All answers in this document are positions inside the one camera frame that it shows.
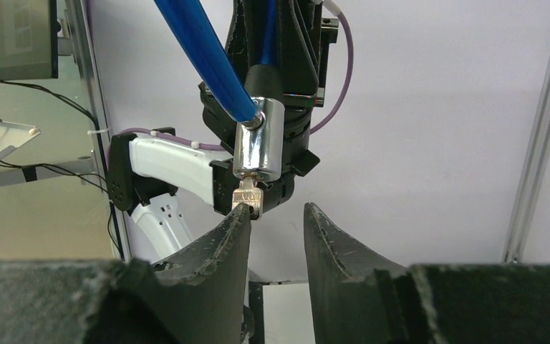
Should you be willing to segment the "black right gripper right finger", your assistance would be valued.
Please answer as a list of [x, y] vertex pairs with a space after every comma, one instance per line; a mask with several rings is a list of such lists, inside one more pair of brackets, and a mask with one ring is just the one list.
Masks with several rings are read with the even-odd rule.
[[399, 265], [304, 206], [317, 343], [550, 343], [550, 264]]

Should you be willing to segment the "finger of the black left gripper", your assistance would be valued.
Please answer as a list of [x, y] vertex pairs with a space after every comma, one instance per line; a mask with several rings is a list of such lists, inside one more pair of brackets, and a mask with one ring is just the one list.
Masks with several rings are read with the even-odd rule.
[[255, 62], [254, 1], [233, 1], [233, 14], [225, 51], [243, 85], [250, 67]]
[[314, 97], [318, 88], [320, 5], [313, 1], [279, 1], [277, 11], [279, 69], [284, 92]]

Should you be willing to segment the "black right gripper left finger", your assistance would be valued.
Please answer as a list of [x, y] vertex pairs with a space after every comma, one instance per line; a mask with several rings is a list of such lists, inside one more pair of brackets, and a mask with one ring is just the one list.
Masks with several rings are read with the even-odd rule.
[[240, 204], [155, 264], [0, 261], [0, 343], [240, 343], [250, 236]]

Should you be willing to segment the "blue lock silver keys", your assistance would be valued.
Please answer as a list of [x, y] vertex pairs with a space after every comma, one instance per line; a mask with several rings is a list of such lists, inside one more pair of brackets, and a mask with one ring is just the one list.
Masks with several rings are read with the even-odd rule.
[[240, 180], [239, 187], [233, 191], [231, 207], [239, 204], [249, 207], [252, 220], [261, 218], [264, 210], [264, 191], [258, 187], [258, 180], [253, 176], [245, 176]]

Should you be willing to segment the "blue cable lock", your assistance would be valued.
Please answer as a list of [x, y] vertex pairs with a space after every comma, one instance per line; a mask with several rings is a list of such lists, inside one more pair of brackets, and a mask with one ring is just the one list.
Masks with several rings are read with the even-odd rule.
[[157, 1], [187, 58], [226, 114], [236, 121], [233, 174], [275, 181], [282, 170], [283, 87], [276, 56], [277, 2], [268, 1], [259, 62], [241, 82], [199, 1]]

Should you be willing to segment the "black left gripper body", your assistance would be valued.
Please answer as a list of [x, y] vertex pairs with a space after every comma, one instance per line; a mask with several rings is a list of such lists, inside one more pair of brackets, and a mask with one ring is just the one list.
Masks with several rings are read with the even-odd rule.
[[323, 18], [320, 27], [319, 37], [319, 74], [315, 106], [323, 107], [327, 83], [327, 68], [329, 59], [329, 48], [337, 43], [339, 20], [336, 18]]

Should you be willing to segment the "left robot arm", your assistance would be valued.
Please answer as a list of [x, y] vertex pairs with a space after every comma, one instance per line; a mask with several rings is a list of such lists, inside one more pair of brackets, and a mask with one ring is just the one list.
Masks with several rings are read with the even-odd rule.
[[249, 206], [257, 220], [288, 201], [296, 177], [320, 162], [309, 138], [324, 102], [329, 48], [352, 33], [333, 1], [235, 1], [221, 44], [199, 1], [158, 1], [165, 22], [201, 76], [203, 121], [217, 144], [177, 136], [172, 128], [130, 128], [112, 137], [107, 192], [160, 256], [190, 244], [177, 192], [214, 211]]

